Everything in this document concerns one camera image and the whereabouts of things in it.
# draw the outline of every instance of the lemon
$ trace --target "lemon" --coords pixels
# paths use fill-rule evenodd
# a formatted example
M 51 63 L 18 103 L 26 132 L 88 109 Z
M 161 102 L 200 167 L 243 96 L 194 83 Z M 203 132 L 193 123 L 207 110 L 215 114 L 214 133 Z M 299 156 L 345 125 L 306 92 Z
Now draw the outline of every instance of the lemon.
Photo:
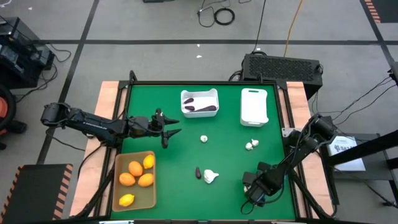
M 126 194 L 126 195 L 123 195 L 119 199 L 119 205 L 123 206 L 123 207 L 127 207 L 127 206 L 131 205 L 133 201 L 134 201 L 134 195 Z
M 145 157 L 144 159 L 144 168 L 145 169 L 150 169 L 154 166 L 155 164 L 155 157 L 152 154 L 149 154 L 148 156 Z

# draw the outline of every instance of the wooden tray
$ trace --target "wooden tray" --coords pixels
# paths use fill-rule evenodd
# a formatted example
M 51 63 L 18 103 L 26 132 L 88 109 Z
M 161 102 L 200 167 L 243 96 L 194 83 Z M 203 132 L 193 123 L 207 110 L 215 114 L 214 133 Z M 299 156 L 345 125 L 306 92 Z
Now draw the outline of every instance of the wooden tray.
M 156 204 L 156 175 L 155 175 L 155 167 L 156 167 L 156 158 L 155 164 L 151 169 L 144 169 L 143 161 L 144 158 L 148 155 L 154 155 L 155 153 L 152 151 L 145 152 L 135 152 L 135 153 L 127 153 L 127 154 L 119 154 L 116 156 L 115 160 L 115 170 L 114 170 L 114 182 L 113 182 L 113 201 L 112 201 L 112 210 L 114 212 L 122 212 L 128 210 L 137 210 L 143 208 L 152 208 Z M 119 175 L 123 172 L 129 172 L 129 163 L 131 161 L 137 161 L 141 164 L 144 169 L 144 174 L 153 174 L 154 175 L 154 183 L 148 187 L 141 187 L 138 185 L 139 177 L 136 177 L 136 183 L 133 186 L 124 186 L 119 182 Z M 127 207 L 123 207 L 119 205 L 119 199 L 125 194 L 134 195 L 134 202 Z

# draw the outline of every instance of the orange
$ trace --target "orange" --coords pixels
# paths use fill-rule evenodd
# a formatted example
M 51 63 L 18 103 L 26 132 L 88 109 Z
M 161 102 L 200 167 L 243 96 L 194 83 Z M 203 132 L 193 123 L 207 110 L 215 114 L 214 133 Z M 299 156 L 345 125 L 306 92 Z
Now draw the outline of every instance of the orange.
M 142 166 L 137 161 L 132 161 L 129 163 L 129 171 L 134 177 L 139 177 L 142 175 Z
M 153 174 L 144 174 L 138 180 L 138 185 L 141 187 L 148 187 L 154 183 L 154 175 Z
M 132 186 L 136 183 L 136 179 L 129 173 L 120 174 L 119 181 L 124 186 Z

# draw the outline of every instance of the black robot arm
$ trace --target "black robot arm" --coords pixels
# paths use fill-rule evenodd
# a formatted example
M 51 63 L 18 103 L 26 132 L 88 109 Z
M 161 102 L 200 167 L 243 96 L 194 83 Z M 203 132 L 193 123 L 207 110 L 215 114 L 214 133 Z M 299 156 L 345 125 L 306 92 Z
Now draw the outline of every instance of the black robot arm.
M 284 139 L 290 153 L 283 161 L 273 166 L 260 162 L 257 173 L 244 173 L 243 184 L 248 202 L 264 206 L 265 195 L 276 194 L 283 187 L 286 174 L 293 173 L 295 166 L 321 146 L 330 144 L 336 135 L 337 127 L 320 114 L 312 116 L 302 131 L 292 131 Z
M 169 119 L 161 109 L 156 109 L 155 115 L 149 121 L 146 117 L 129 117 L 110 120 L 78 108 L 72 108 L 66 103 L 51 103 L 45 106 L 41 122 L 48 127 L 69 127 L 81 131 L 83 134 L 96 136 L 108 147 L 118 147 L 123 139 L 142 137 L 161 137 L 163 148 L 169 145 L 169 138 L 181 129 L 164 131 L 164 126 L 178 123 Z

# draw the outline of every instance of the gray floor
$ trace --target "gray floor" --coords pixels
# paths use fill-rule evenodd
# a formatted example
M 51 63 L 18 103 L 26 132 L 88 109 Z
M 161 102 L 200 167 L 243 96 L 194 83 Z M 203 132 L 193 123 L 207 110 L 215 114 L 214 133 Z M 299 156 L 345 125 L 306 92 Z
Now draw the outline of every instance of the gray floor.
M 78 40 L 81 37 L 93 0 L 14 0 L 0 8 L 2 16 L 19 16 L 40 38 Z M 268 0 L 260 39 L 285 40 L 299 0 Z M 215 25 L 206 29 L 198 25 L 199 0 L 175 0 L 162 4 L 143 4 L 141 0 L 101 0 L 95 12 L 87 39 L 90 40 L 197 40 L 249 39 L 257 34 L 262 4 L 253 1 L 238 4 L 232 0 L 236 20 L 230 26 Z M 208 12 L 203 23 L 211 22 Z M 385 40 L 398 40 L 398 24 L 378 24 Z M 292 40 L 377 40 L 359 0 L 304 0 L 292 30 Z M 56 45 L 75 53 L 76 45 Z M 258 45 L 268 55 L 283 56 L 284 45 Z M 81 51 L 66 102 L 94 112 L 100 84 L 105 80 L 126 80 L 133 69 L 139 80 L 227 80 L 244 54 L 253 45 L 241 44 L 157 44 L 106 45 L 86 44 Z M 398 46 L 389 46 L 398 60 Z M 321 61 L 325 68 L 323 87 L 319 91 L 318 110 L 342 110 L 358 96 L 387 77 L 389 66 L 378 45 L 290 45 L 288 57 Z M 57 63 L 58 78 L 46 90 L 37 91 L 18 105 L 17 119 L 29 125 L 23 135 L 1 136 L 8 143 L 0 152 L 2 164 L 0 201 L 4 201 L 17 166 L 35 164 L 45 137 L 40 124 L 43 105 L 57 101 L 70 69 L 72 59 Z M 389 85 L 384 85 L 358 102 L 338 121 L 372 102 Z M 356 113 L 340 125 L 347 133 L 386 134 L 398 127 L 394 119 L 398 102 L 392 88 L 368 109 Z M 70 129 L 57 130 L 56 137 L 85 147 L 86 138 Z M 390 156 L 398 153 L 389 151 Z M 72 163 L 76 168 L 83 153 L 52 142 L 46 164 Z M 64 217 L 69 213 L 76 184 L 67 198 Z M 386 182 L 372 182 L 388 199 L 393 199 Z M 381 206 L 381 200 L 359 182 L 337 181 L 341 220 L 373 223 L 395 223 L 398 210 Z

